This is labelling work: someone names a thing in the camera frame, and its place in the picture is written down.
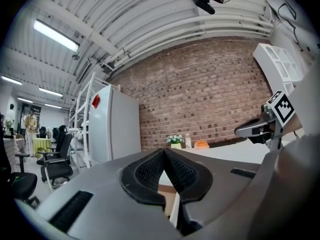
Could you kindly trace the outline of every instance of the white cabinet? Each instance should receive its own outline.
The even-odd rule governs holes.
[[[141,152],[139,102],[110,85],[90,104],[89,150],[92,165]]]
[[[303,74],[290,53],[283,48],[259,43],[254,53],[273,93],[289,95],[302,80]]]

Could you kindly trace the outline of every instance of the red sticker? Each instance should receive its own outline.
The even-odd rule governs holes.
[[[99,102],[100,102],[100,97],[99,97],[99,94],[97,94],[92,101],[92,105],[94,106],[95,109],[97,109]]]

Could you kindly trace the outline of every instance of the chair armrest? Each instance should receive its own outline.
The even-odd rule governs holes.
[[[28,157],[30,157],[29,154],[15,154],[15,156],[18,157],[18,158],[28,158]]]
[[[44,167],[48,167],[49,164],[65,162],[67,160],[68,160],[67,158],[57,158],[57,159],[45,160]]]
[[[56,155],[56,154],[60,154],[60,152],[43,152],[43,151],[38,151],[38,154],[41,154],[43,156],[47,156],[50,154]]]

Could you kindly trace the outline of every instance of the ceiling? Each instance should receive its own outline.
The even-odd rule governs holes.
[[[217,15],[254,19],[265,13],[267,5],[265,0],[213,3]],[[0,72],[22,82],[21,86],[15,86],[19,97],[67,109],[86,83],[77,84],[76,79],[87,58],[94,59],[96,66],[92,71],[104,79],[106,74],[100,66],[126,45],[163,26],[201,15],[208,14],[192,0],[30,0],[21,8],[8,32],[1,50]],[[35,31],[36,19],[79,43],[78,59],[73,58],[73,51]],[[145,38],[132,50],[168,33],[199,24],[191,22],[164,30]],[[63,97],[41,92],[39,87],[61,93]]]

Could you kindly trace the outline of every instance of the office chair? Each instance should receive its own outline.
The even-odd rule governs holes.
[[[58,141],[59,130],[58,128],[52,129],[52,138],[55,140],[55,143]]]
[[[57,143],[56,143],[56,147],[48,147],[48,149],[51,150],[51,152],[42,152],[42,151],[38,151],[38,154],[42,154],[43,158],[39,159],[38,161],[36,161],[37,165],[40,166],[44,166],[45,165],[45,161],[46,160],[52,160],[52,159],[58,159],[60,158],[60,149],[61,146],[64,142],[65,136],[67,134],[67,132],[65,131],[64,127],[59,128],[61,131],[59,132],[58,138],[57,138]]]
[[[33,173],[25,172],[24,158],[29,157],[29,154],[16,154],[16,157],[20,159],[21,172],[11,172],[9,159],[5,150],[4,144],[4,132],[0,127],[0,173],[1,176],[7,179],[8,184],[11,186],[12,194],[14,198],[21,199],[28,205],[35,202],[37,205],[40,203],[39,199],[34,196],[30,196],[34,193],[37,186],[37,175]]]
[[[39,138],[45,139],[46,136],[47,136],[47,134],[46,134],[46,127],[42,126],[42,127],[40,128],[40,130],[39,130],[39,133],[40,133]]]
[[[51,190],[59,187],[54,185],[55,179],[65,178],[69,181],[69,176],[74,173],[68,163],[69,157],[67,157],[72,137],[72,134],[65,135],[59,152],[40,152],[40,154],[43,154],[44,156],[59,154],[59,158],[44,160],[44,165],[41,166],[41,179],[43,182],[48,181]]]

